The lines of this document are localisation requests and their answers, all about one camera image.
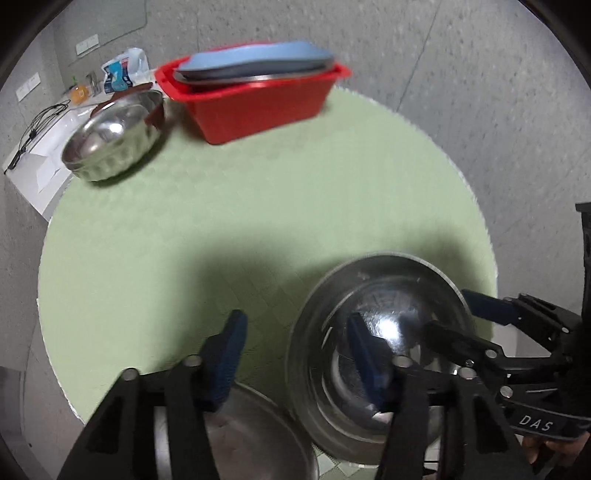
round table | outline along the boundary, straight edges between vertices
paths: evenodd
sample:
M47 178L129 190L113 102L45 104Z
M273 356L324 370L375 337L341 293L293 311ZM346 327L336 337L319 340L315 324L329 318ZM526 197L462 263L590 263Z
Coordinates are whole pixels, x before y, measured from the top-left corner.
M400 115L333 89L316 118L225 145L169 120L140 168L74 179L47 231L41 327L82 420L123 369L198 352L234 308L249 316L237 378L284 404L289 330L309 291L369 252L414 254L460 288L496 294L473 193Z

wall socket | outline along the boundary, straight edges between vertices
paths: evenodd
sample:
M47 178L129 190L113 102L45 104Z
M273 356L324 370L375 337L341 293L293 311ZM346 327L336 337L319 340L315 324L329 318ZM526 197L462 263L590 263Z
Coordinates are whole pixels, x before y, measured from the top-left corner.
M18 101L22 101L22 99L24 99L40 83L41 78L39 77L39 73L36 73L31 78L29 78L25 83L17 88Z
M91 48L95 48L99 44L99 36L97 34L88 37L76 44L76 55L79 57L86 55Z

hand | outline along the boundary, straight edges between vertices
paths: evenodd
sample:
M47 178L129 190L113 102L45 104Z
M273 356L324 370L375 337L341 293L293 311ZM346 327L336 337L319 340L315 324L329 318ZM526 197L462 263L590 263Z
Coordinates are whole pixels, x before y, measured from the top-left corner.
M562 453L566 457L574 460L583 450L585 443L589 439L589 433L586 432L573 442L555 442L553 440L543 440L539 437L524 437L521 446L525 449L525 454L530 463L534 463L538 458L540 446L546 445L550 450Z

screw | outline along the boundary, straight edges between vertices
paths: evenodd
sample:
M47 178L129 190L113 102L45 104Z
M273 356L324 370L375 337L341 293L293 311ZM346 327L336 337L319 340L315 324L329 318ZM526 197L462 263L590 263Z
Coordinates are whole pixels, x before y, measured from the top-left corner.
M472 380L476 378L476 372L468 367L462 367L458 373L460 377L465 378L466 380Z
M396 355L392 358L392 363L400 368L408 368L413 364L413 361L404 355Z
M201 357L198 355L189 355L183 360L183 364L185 367L198 367L201 365Z
M123 370L123 373L121 374L121 378L123 378L123 380L125 380L126 382L128 382L129 380L135 380L136 378L138 378L138 376L139 372L135 368L126 368L125 370Z
M513 396L513 389L507 385L503 385L499 391L505 398L511 398Z

red container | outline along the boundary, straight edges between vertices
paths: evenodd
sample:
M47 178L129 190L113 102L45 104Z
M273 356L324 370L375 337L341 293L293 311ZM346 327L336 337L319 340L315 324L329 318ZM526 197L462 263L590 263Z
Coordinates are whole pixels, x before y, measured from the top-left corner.
M185 103L205 140L214 145L317 115L334 83L351 75L347 67L337 63L329 72L312 77L195 92L173 77L188 59L162 65L156 70L156 81L172 100Z

